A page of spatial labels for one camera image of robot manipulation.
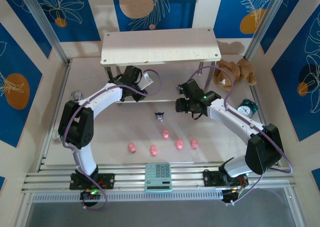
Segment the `small figurine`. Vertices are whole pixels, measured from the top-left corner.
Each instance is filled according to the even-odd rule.
[[[53,139],[54,141],[60,142],[60,141],[62,141],[63,136],[61,136],[61,135],[58,133],[58,130],[55,129],[55,130],[53,131],[53,133],[52,133],[52,139]]]
[[[157,154],[157,147],[154,144],[151,145],[150,153],[152,156],[155,156]]]
[[[74,102],[79,102],[83,99],[82,93],[80,90],[75,90],[71,93],[70,100]]]
[[[191,146],[192,146],[192,148],[194,148],[194,149],[196,149],[196,148],[198,148],[198,141],[195,139],[195,138],[193,138],[192,140],[191,140]]]
[[[182,145],[183,145],[183,142],[182,140],[179,138],[176,143],[175,143],[175,147],[178,149],[178,150],[181,150],[182,149]]]
[[[162,137],[164,139],[168,139],[169,138],[169,131],[167,129],[165,129],[163,132],[162,132]]]
[[[134,143],[131,143],[131,142],[128,144],[128,149],[129,149],[129,151],[130,151],[131,153],[134,153],[134,152],[136,152],[136,150],[137,150],[135,144],[134,144]]]
[[[154,113],[155,114],[155,117],[158,121],[162,121],[164,119],[164,112],[161,113],[161,112],[158,112],[158,113]]]

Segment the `wooden shelf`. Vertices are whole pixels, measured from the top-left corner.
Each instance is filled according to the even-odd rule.
[[[104,66],[211,62],[221,59],[212,28],[109,32],[104,35]]]

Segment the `small plush keychain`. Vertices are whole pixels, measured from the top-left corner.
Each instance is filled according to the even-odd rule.
[[[195,138],[193,138],[193,139],[191,140],[191,146],[192,146],[192,148],[194,148],[194,149],[198,148],[199,144],[198,144],[198,141],[197,141]]]
[[[169,138],[169,131],[167,129],[163,130],[162,137],[164,139],[168,139]]]
[[[178,149],[178,150],[181,150],[182,149],[182,146],[183,146],[183,142],[182,142],[182,139],[178,139],[175,143],[175,147]]]
[[[129,149],[129,151],[130,151],[131,153],[134,153],[134,152],[136,152],[136,150],[137,150],[135,144],[134,144],[134,143],[131,143],[131,142],[128,144],[128,149]]]
[[[155,156],[157,154],[157,147],[154,144],[151,145],[150,153],[152,156]]]

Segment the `white robotic arm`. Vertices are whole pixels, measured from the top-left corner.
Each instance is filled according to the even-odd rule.
[[[228,185],[228,181],[233,178],[249,172],[262,175],[281,159],[282,155],[264,136],[266,134],[283,151],[279,131],[273,124],[263,126],[242,115],[231,106],[225,105],[225,100],[217,93],[213,91],[204,93],[194,79],[188,80],[179,87],[185,98],[176,100],[177,112],[192,113],[195,120],[205,115],[219,121],[247,145],[245,156],[229,159],[219,168],[220,176],[225,176],[224,185]]]
[[[100,93],[105,90],[102,94],[95,97],[97,93],[94,93],[90,97],[79,101],[78,104],[81,106],[85,102],[89,102],[85,105],[85,108],[90,108],[93,110],[93,119],[95,119],[101,111],[122,98],[122,89],[120,87],[107,91],[108,88],[113,86],[116,85],[114,83],[107,83],[101,90],[97,92]],[[97,164],[92,155],[91,144],[89,143],[80,149],[74,148],[74,151],[75,153],[73,153],[73,157],[78,158],[75,162],[79,163],[82,171],[90,176],[97,168]]]
[[[71,175],[70,189],[85,190],[92,185],[91,182],[107,178],[108,174],[98,174],[99,169],[91,150],[94,119],[109,105],[124,101],[127,96],[132,96],[137,102],[148,96],[145,88],[152,84],[153,80],[149,78],[146,71],[155,72],[148,69],[142,73],[139,68],[127,66],[124,73],[115,78],[112,73],[108,73],[110,81],[101,90],[79,102],[70,100],[65,104],[58,133],[63,136],[63,146],[72,150],[76,163],[75,174]]]

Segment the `teddy bear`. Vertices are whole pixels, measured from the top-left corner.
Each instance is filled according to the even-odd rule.
[[[254,66],[244,58],[240,59],[237,64],[221,59],[217,62],[217,66],[225,70],[231,76],[234,83],[243,79],[246,79],[251,86],[257,83]],[[214,70],[213,82],[226,91],[231,90],[231,80],[219,69]]]

